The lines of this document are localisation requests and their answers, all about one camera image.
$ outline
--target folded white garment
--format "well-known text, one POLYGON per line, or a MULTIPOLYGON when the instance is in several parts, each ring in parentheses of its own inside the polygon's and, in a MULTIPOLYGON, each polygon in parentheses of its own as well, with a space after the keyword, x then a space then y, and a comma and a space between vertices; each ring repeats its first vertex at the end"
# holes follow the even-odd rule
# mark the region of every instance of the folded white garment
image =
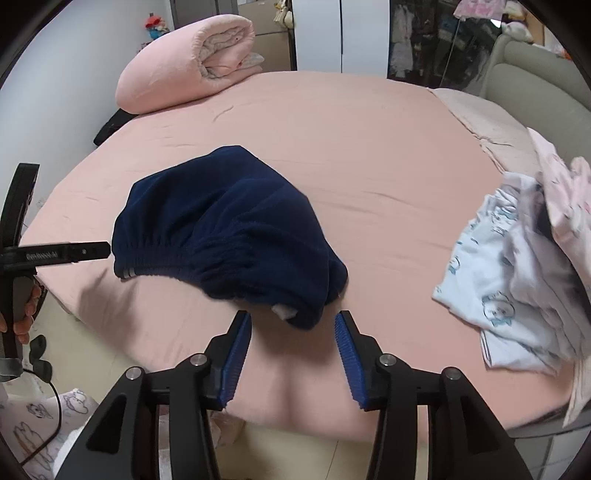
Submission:
POLYGON ((460 234, 433 299, 483 330, 489 367, 556 375, 560 359, 589 347, 591 325, 571 294, 570 263, 535 231, 541 207, 533 178, 505 173, 460 234))

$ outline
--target bed headboard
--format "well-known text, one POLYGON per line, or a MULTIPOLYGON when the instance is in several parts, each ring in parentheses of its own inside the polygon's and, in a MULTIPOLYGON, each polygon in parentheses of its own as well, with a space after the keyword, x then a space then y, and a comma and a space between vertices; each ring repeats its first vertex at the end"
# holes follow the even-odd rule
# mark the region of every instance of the bed headboard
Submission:
POLYGON ((480 96, 538 131, 566 162, 591 161, 591 90, 572 61, 501 35, 480 96))

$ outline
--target pink bedsheet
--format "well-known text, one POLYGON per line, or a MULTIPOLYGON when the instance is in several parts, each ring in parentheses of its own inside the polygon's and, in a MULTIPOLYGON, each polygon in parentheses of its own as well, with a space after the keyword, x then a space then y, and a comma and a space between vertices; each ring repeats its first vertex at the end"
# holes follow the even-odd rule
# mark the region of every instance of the pink bedsheet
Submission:
MULTIPOLYGON (((352 400, 333 339, 340 309, 350 310, 384 351, 415 368, 461 368, 506 427, 568 401, 570 366, 556 379, 487 371, 478 331, 431 300, 459 232, 501 174, 421 87, 344 74, 265 73, 139 117, 56 187, 23 243, 110 241, 133 182, 233 144, 309 197, 347 265, 349 285, 311 332, 294 330, 266 307, 249 308, 254 332, 230 413, 283 429, 371 440, 377 416, 352 400)), ((43 268, 39 277, 98 335, 151 370, 204 350, 238 308, 170 278, 122 282, 112 257, 43 268)), ((423 440, 425 432, 421 417, 423 440)))

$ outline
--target black handheld device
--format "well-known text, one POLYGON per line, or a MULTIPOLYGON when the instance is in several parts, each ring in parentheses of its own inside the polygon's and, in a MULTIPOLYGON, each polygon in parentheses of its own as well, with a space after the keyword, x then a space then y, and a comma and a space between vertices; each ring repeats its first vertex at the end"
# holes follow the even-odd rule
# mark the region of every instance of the black handheld device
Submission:
POLYGON ((107 242, 18 246, 38 171, 37 164, 18 165, 0 216, 0 313, 8 326, 7 331, 0 334, 0 382, 22 374, 22 346, 14 334, 13 324, 24 317, 36 268, 107 258, 111 254, 107 242))

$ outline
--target beige floor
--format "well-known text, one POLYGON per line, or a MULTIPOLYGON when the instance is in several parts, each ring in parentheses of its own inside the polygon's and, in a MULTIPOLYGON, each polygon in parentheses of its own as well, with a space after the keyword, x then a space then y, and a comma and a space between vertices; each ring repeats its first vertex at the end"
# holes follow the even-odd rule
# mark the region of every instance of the beige floor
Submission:
MULTIPOLYGON (((54 385, 60 392, 78 387, 100 401, 133 365, 66 313, 51 296, 31 336, 41 333, 47 337, 44 358, 53 365, 54 385)), ((10 383, 12 393, 21 394, 32 385, 28 378, 10 383)), ((48 387, 43 390, 50 393, 48 387)), ((246 425, 234 445, 217 450, 220 472, 231 480, 362 480, 370 455, 369 443, 311 437, 251 424, 246 425)), ((425 448, 418 450, 417 478, 427 477, 427 455, 425 448)))

